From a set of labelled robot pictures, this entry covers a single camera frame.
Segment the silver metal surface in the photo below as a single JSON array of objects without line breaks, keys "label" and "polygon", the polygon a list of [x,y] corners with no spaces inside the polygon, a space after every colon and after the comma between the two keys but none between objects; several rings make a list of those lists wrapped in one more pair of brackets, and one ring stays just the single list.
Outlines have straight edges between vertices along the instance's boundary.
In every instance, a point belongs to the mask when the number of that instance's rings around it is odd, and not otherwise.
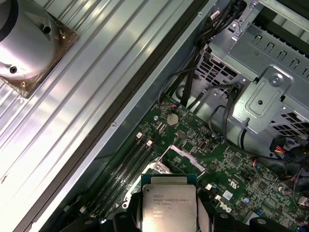
[{"label": "silver metal surface", "polygon": [[186,176],[153,176],[151,177],[151,184],[187,184],[187,177]]},{"label": "silver metal surface", "polygon": [[[202,15],[207,15],[215,3],[216,0],[210,0],[201,10]],[[44,210],[43,214],[34,219],[31,232],[39,231],[60,203],[70,199],[67,195],[73,196],[81,191],[82,186],[89,185],[89,176],[97,176],[102,172],[102,169],[104,168],[104,166],[102,166],[104,154],[110,154],[118,149],[119,140],[125,140],[125,138],[136,127],[139,120],[142,119],[153,105],[166,77],[169,74],[178,71],[190,57],[190,54],[192,54],[194,38],[196,37],[199,26],[203,20],[204,17],[196,16],[189,28],[181,35],[179,40],[174,44],[146,82],[117,117],[115,120],[117,126],[115,128],[109,128],[106,131],[59,194],[57,194],[53,201]]]},{"label": "silver metal surface", "polygon": [[257,221],[257,223],[262,224],[262,225],[266,224],[266,221],[264,219],[258,218],[256,221]]},{"label": "silver metal surface", "polygon": [[292,84],[292,79],[280,70],[269,67],[256,84],[251,82],[236,101],[233,117],[260,133],[279,111],[281,97]]},{"label": "silver metal surface", "polygon": [[222,217],[222,218],[228,218],[228,215],[227,215],[227,214],[220,214],[220,217]]},{"label": "silver metal surface", "polygon": [[142,204],[144,232],[195,232],[197,229],[194,185],[145,185]]},{"label": "silver metal surface", "polygon": [[[1,82],[2,232],[16,227],[192,0],[71,2],[37,0],[81,38],[31,98],[20,99]],[[117,128],[122,122],[115,123]],[[106,141],[98,143],[100,150]],[[81,169],[94,157],[89,155]],[[72,177],[60,198],[81,173]],[[32,225],[33,231],[59,203]]]},{"label": "silver metal surface", "polygon": [[43,8],[31,0],[18,1],[16,24],[0,42],[0,75],[27,79],[49,67],[59,47],[55,22]]},{"label": "silver metal surface", "polygon": [[309,59],[305,56],[254,25],[248,27],[229,55],[259,76],[269,66],[278,67],[293,79],[286,96],[309,107]]},{"label": "silver metal surface", "polygon": [[284,6],[282,3],[276,0],[259,0],[259,2],[277,14],[298,25],[303,30],[309,31],[309,20],[297,14],[290,8]]}]

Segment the screw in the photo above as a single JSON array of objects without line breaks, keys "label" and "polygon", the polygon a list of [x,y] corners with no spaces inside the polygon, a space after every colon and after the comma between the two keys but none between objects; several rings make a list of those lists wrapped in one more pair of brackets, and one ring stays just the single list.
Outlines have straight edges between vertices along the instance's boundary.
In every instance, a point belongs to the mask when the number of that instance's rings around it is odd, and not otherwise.
[{"label": "screw", "polygon": [[11,73],[11,74],[17,73],[17,67],[16,67],[16,66],[10,67],[10,73]]},{"label": "screw", "polygon": [[27,83],[26,83],[25,81],[23,81],[23,82],[20,84],[20,86],[21,86],[22,88],[25,88],[26,85],[27,85]]},{"label": "screw", "polygon": [[253,1],[253,2],[251,2],[251,4],[250,4],[250,6],[249,6],[249,9],[250,10],[253,10],[255,7],[256,7],[256,2],[255,1]]},{"label": "screw", "polygon": [[274,75],[272,77],[270,77],[269,82],[273,85],[273,86],[280,86],[281,85],[281,79],[279,76]]},{"label": "screw", "polygon": [[279,78],[278,78],[277,76],[274,77],[274,78],[271,80],[271,82],[272,82],[273,84],[278,83],[278,81],[279,81]]},{"label": "screw", "polygon": [[262,225],[265,225],[266,224],[266,221],[264,220],[264,219],[258,219],[258,220],[256,220],[257,221],[257,223],[259,223],[259,224],[262,224]]},{"label": "screw", "polygon": [[228,218],[228,215],[227,215],[227,214],[220,214],[220,217],[222,217],[222,218]]},{"label": "screw", "polygon": [[241,18],[240,21],[239,21],[239,26],[241,26],[244,23],[244,21],[245,20],[243,18]]}]

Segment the electronic component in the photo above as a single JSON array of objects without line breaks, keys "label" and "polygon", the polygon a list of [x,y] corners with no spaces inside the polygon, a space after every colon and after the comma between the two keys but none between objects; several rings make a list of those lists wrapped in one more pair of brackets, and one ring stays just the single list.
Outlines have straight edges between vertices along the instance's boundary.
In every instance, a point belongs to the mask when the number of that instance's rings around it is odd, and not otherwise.
[{"label": "electronic component", "polygon": [[302,196],[299,198],[298,203],[300,205],[309,206],[309,199],[307,197]]},{"label": "electronic component", "polygon": [[229,201],[233,197],[233,194],[226,190],[222,196]]},{"label": "electronic component", "polygon": [[245,204],[249,204],[249,202],[250,202],[249,198],[246,198],[246,197],[243,198],[242,201],[243,201]]},{"label": "electronic component", "polygon": [[[174,101],[167,99],[163,100],[162,104],[172,105]],[[141,173],[146,175],[201,173],[203,175],[199,177],[198,187],[203,187],[208,191],[216,210],[230,212],[240,221],[244,220],[249,211],[253,211],[254,216],[260,215],[274,219],[290,230],[297,231],[299,226],[293,220],[303,216],[303,211],[296,210],[291,196],[282,193],[283,189],[289,189],[285,184],[272,185],[255,177],[251,160],[212,138],[205,123],[181,105],[177,108],[178,124],[173,127],[167,126],[166,115],[169,112],[169,108],[155,105],[116,154],[117,160],[121,161],[118,167],[122,167],[125,164],[122,157],[133,156],[133,153],[129,152],[132,147],[137,146],[133,149],[135,152],[138,152],[142,144],[144,144],[143,149],[147,149],[146,144],[149,140],[153,141],[151,147],[156,147],[151,152],[151,156],[147,156],[147,153],[139,153],[139,159],[149,159],[144,166],[140,167],[139,172],[135,169],[125,171],[133,181],[127,182],[127,188],[121,197],[115,200],[115,194],[109,191],[105,195],[94,197],[100,198],[93,200],[94,202],[113,202],[109,210],[106,206],[102,206],[105,208],[102,218],[106,212],[113,212],[118,205],[122,205],[124,209],[127,207],[131,194],[138,191],[142,185],[138,180]],[[154,121],[154,116],[158,116],[159,119]],[[164,133],[159,131],[162,127],[167,128]],[[205,141],[207,141],[207,146],[200,149]],[[268,178],[272,175],[267,168],[260,169],[260,171]],[[105,189],[102,187],[104,185],[97,185],[102,191]],[[114,189],[116,193],[119,193],[122,185]]]},{"label": "electronic component", "polygon": [[175,126],[178,123],[179,117],[177,114],[169,114],[166,118],[166,123],[170,126]]},{"label": "electronic component", "polygon": [[261,181],[257,187],[261,189],[262,191],[264,191],[267,187],[267,184],[264,181]]},{"label": "electronic component", "polygon": [[142,191],[143,232],[197,230],[196,187],[185,176],[153,176]]},{"label": "electronic component", "polygon": [[236,155],[234,155],[231,159],[231,162],[235,165],[237,165],[239,161],[240,161],[240,158]]},{"label": "electronic component", "polygon": [[207,186],[205,187],[205,189],[207,189],[207,190],[211,190],[211,188],[212,188],[211,184],[207,184]]},{"label": "electronic component", "polygon": [[243,219],[243,223],[245,223],[246,225],[249,225],[249,222],[252,218],[258,218],[259,215],[257,215],[255,212],[253,212],[252,210],[250,210],[247,215],[245,216],[245,218]]}]

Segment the ventilation holes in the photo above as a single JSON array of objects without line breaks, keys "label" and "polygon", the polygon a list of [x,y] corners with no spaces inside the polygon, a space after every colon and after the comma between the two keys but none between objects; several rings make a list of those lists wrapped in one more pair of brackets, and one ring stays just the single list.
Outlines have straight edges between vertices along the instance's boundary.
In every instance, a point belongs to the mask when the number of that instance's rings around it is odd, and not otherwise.
[{"label": "ventilation holes", "polygon": [[277,56],[277,58],[281,61],[284,60],[284,58],[286,57],[286,52],[285,51],[280,51],[279,55]]},{"label": "ventilation holes", "polygon": [[268,43],[266,48],[265,48],[265,51],[267,52],[271,52],[271,50],[274,48],[274,44],[273,43]]},{"label": "ventilation holes", "polygon": [[299,64],[299,60],[298,60],[298,59],[293,59],[293,61],[292,61],[291,64],[290,64],[290,67],[291,67],[292,69],[296,69],[296,67],[298,66],[298,64]]},{"label": "ventilation holes", "polygon": [[304,70],[303,76],[304,76],[305,78],[309,78],[309,67],[307,67],[307,68]]},{"label": "ventilation holes", "polygon": [[309,135],[309,122],[300,120],[295,113],[281,115],[283,120],[271,121],[270,126],[284,136]]},{"label": "ventilation holes", "polygon": [[253,40],[253,43],[258,44],[261,41],[261,39],[262,39],[262,36],[256,35],[256,37]]},{"label": "ventilation holes", "polygon": [[[223,63],[205,57],[202,57],[202,62],[197,67],[196,74],[199,74],[213,86],[227,85],[238,75]],[[226,89],[223,89],[222,92],[224,94],[228,93]]]}]

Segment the microchip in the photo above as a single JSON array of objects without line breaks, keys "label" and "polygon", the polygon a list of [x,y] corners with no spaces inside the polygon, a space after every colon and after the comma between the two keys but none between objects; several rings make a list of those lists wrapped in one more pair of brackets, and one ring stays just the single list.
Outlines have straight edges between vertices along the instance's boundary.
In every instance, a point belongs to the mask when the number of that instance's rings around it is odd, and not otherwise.
[{"label": "microchip", "polygon": [[210,165],[209,167],[211,170],[215,170],[216,169],[216,165],[214,165],[213,163]]},{"label": "microchip", "polygon": [[190,152],[193,148],[193,145],[189,142],[186,142],[185,145],[183,146],[184,150],[187,152]]},{"label": "microchip", "polygon": [[267,187],[267,184],[263,181],[261,181],[261,183],[257,186],[259,189],[261,189],[262,191],[264,191]]},{"label": "microchip", "polygon": [[231,162],[235,165],[237,165],[240,161],[240,158],[238,156],[233,156],[231,159]]},{"label": "microchip", "polygon": [[[165,181],[171,178],[175,179],[175,177],[166,177]],[[158,184],[154,183],[152,178],[152,183],[143,187],[142,218],[144,232],[195,232],[197,230],[196,187],[183,182]]]}]

